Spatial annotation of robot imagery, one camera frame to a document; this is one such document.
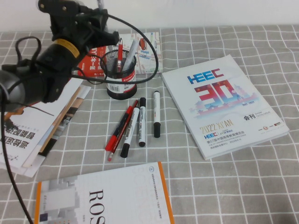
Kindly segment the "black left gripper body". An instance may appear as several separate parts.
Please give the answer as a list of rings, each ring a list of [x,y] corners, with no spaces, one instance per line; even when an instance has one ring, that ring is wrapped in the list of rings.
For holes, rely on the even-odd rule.
[[[99,8],[92,9],[74,0],[39,0],[38,8],[50,16],[52,40],[67,40],[80,51],[103,46]]]

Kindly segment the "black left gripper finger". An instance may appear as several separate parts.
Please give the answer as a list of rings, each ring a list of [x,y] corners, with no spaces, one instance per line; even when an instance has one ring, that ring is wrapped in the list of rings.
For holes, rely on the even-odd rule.
[[[112,33],[103,32],[102,45],[103,46],[116,46],[120,41],[119,32],[114,31]]]

